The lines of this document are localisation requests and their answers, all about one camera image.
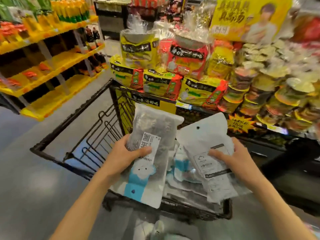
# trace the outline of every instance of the blue cartoon graphic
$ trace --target blue cartoon graphic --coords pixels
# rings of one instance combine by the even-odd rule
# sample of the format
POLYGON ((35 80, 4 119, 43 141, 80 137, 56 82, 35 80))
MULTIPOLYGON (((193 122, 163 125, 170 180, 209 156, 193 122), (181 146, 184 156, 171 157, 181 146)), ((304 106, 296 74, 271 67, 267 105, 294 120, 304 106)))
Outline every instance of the blue cartoon graphic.
POLYGON ((155 174, 155 172, 156 168, 150 162, 144 159, 136 160, 129 174, 129 180, 124 189, 124 196, 141 201, 149 176, 155 174))

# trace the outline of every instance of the yellow shelf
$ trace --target yellow shelf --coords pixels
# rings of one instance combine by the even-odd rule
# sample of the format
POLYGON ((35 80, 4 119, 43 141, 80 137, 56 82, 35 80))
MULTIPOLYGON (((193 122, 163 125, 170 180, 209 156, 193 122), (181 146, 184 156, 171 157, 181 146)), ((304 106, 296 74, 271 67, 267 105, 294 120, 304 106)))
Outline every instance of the yellow shelf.
MULTIPOLYGON (((72 50, 62 52, 52 58, 53 65, 55 68, 57 68, 54 71, 50 72, 47 75, 43 75, 42 72, 38 69, 38 67, 34 66, 24 72, 32 71, 32 72, 35 72, 36 74, 42 75, 42 76, 38 77, 37 80, 30 82, 30 80, 25 75, 23 75, 22 73, 19 73, 15 76, 12 76, 11 78, 20 82, 22 87, 18 90, 15 90, 15 91, 10 88, 7 88, 7 87, 0 87, 0 92, 9 94, 9 95, 12 95, 15 97, 22 96, 23 94, 31 91, 32 89, 36 88, 37 86, 54 78, 55 76, 57 76, 61 72, 74 66, 75 64, 79 63, 80 61, 88 58, 89 56, 94 55, 95 53, 102 50, 103 48, 104 48, 104 44, 97 47, 96 49, 88 52, 85 55, 83 55, 81 53, 76 53, 75 51, 72 51, 72 50)), ((48 67, 50 67, 47 61, 45 61, 44 63, 48 67)))
POLYGON ((84 28, 88 24, 94 23, 98 21, 98 16, 92 16, 90 19, 79 22, 79 23, 66 23, 66 22, 60 22, 61 27, 55 28, 49 31, 39 31, 37 34, 30 36, 27 39, 14 42, 14 43, 3 43, 0 45, 0 55, 20 49, 22 47, 28 46, 33 43, 38 43, 40 40, 44 40, 49 37, 53 37, 62 33, 65 33, 67 31, 77 29, 77 28, 84 28))
POLYGON ((98 76, 104 73, 105 69, 99 72, 94 77, 85 75, 74 75, 66 81, 70 94, 66 95, 62 85, 59 85, 55 90, 48 92, 41 98, 31 103, 28 107, 22 109, 20 114, 43 121, 46 117, 50 116, 56 109, 63 103, 71 99, 74 95, 85 88, 89 83, 95 80, 98 76))

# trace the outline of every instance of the orange starburst sign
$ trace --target orange starburst sign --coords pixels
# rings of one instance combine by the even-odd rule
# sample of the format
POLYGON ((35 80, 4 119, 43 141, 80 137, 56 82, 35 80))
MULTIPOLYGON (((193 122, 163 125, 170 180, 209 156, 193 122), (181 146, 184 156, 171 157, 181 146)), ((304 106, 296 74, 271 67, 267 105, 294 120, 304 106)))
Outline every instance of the orange starburst sign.
POLYGON ((255 129, 253 124, 255 123, 254 121, 251 121, 251 118, 246 119, 243 116, 239 116, 235 114, 234 116, 229 115, 228 121, 228 128, 232 129, 234 132, 246 132, 248 133, 248 130, 250 129, 255 129))

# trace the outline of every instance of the shopping cart basket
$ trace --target shopping cart basket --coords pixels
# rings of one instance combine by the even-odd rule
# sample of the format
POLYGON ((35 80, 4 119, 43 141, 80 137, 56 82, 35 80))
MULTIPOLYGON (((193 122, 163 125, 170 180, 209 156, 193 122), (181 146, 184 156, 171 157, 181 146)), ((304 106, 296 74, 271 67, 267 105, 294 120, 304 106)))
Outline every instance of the shopping cart basket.
MULTIPOLYGON (((38 156, 50 160, 71 172, 90 180, 106 160, 116 141, 124 134, 132 131, 134 119, 134 103, 141 102, 135 99, 128 89, 122 89, 116 81, 110 80, 99 89, 89 100, 82 104, 73 114, 63 121, 52 133, 30 150, 38 156), (44 149, 81 113, 83 113, 102 93, 110 92, 113 104, 100 111, 97 121, 83 135, 70 152, 67 152, 63 160, 57 160, 44 152, 44 149)), ((198 209, 174 198, 162 198, 159 209, 154 209, 130 198, 119 195, 111 190, 106 194, 102 205, 108 211, 114 204, 133 207, 145 212, 162 213, 182 221, 189 222, 193 219, 212 221, 218 218, 230 219, 231 200, 221 203, 218 212, 198 209)))

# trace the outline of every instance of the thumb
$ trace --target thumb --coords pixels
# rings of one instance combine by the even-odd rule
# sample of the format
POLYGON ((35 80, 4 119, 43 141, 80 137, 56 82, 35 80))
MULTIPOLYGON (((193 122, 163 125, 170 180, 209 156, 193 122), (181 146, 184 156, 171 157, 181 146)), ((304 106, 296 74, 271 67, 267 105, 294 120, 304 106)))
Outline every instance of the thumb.
POLYGON ((138 157, 144 157, 146 155, 149 155, 151 152, 152 152, 151 146, 142 147, 135 151, 130 152, 130 158, 134 160, 138 157))
POLYGON ((208 152, 208 155, 211 157, 215 157, 223 162, 225 162, 227 165, 230 162, 231 157, 229 155, 224 154, 223 152, 216 150, 216 149, 210 149, 208 152))

